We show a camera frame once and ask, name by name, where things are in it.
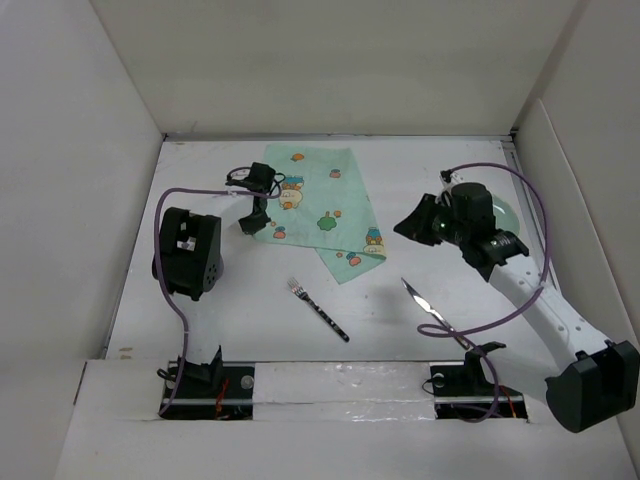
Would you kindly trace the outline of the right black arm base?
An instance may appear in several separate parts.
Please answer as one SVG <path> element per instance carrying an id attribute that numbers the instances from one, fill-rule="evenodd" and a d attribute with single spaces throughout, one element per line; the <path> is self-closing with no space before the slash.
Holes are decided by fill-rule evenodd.
<path id="1" fill-rule="evenodd" d="M 494 400 L 494 383 L 484 373 L 479 353 L 467 352 L 461 361 L 441 361 L 429 366 L 429 377 L 421 385 L 434 400 L 437 420 L 478 422 L 489 419 L 528 419 L 524 396 L 500 385 Z"/>

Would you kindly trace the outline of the green flower plate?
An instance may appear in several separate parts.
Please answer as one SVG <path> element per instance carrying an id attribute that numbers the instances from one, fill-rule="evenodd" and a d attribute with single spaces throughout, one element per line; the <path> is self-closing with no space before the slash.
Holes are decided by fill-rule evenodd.
<path id="1" fill-rule="evenodd" d="M 498 229 L 520 235 L 520 221 L 513 208 L 497 196 L 492 197 L 493 214 Z"/>

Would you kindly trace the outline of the fork with black handle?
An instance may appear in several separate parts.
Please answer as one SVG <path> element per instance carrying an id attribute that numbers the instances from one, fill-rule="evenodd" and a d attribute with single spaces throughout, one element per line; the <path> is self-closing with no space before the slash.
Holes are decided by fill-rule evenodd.
<path id="1" fill-rule="evenodd" d="M 291 292 L 305 302 L 345 343 L 350 342 L 349 335 L 309 296 L 308 292 L 294 278 L 287 281 Z"/>

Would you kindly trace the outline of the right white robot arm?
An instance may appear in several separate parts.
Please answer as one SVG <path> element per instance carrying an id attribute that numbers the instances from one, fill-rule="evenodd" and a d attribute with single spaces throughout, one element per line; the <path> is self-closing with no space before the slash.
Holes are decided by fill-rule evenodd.
<path id="1" fill-rule="evenodd" d="M 503 380 L 546 404 L 566 430 L 578 433 L 631 410 L 639 383 L 639 352 L 593 327 L 548 285 L 526 245 L 498 228 L 493 199 L 475 182 L 426 194 L 395 233 L 420 244 L 449 243 L 465 262 L 506 297 L 545 344 L 555 369 L 502 367 Z"/>

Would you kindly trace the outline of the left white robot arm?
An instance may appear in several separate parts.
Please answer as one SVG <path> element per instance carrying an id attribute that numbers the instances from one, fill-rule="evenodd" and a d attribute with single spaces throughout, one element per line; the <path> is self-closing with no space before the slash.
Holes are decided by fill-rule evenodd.
<path id="1" fill-rule="evenodd" d="M 270 222 L 268 202 L 277 197 L 280 186 L 276 171 L 263 163 L 253 163 L 247 174 L 227 175 L 224 190 L 171 187 L 156 204 L 153 219 L 152 275 L 158 281 L 163 297 L 182 323 L 182 354 L 174 373 L 161 370 L 160 376 L 174 384 L 185 376 L 190 325 L 184 312 L 173 300 L 179 294 L 197 302 L 211 291 L 223 272 L 222 232 L 236 224 L 245 235 L 254 235 Z M 164 206 L 172 194 L 204 195 L 213 198 L 213 214 Z"/>

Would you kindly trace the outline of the green cartoon placemat cloth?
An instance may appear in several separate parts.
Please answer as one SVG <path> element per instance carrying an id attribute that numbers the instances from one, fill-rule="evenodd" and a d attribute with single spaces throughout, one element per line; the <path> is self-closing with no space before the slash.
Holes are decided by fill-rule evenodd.
<path id="1" fill-rule="evenodd" d="M 349 148 L 271 144 L 263 162 L 282 175 L 281 194 L 267 207 L 263 243 L 312 248 L 337 283 L 386 261 L 384 237 Z"/>

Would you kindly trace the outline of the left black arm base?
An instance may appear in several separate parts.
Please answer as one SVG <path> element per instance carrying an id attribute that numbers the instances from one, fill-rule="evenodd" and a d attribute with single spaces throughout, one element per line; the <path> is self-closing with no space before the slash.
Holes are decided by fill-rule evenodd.
<path id="1" fill-rule="evenodd" d="M 165 420 L 244 421 L 253 418 L 256 365 L 225 362 L 218 349 L 209 363 L 186 361 L 180 380 L 179 362 L 158 369 L 163 380 L 159 417 Z"/>

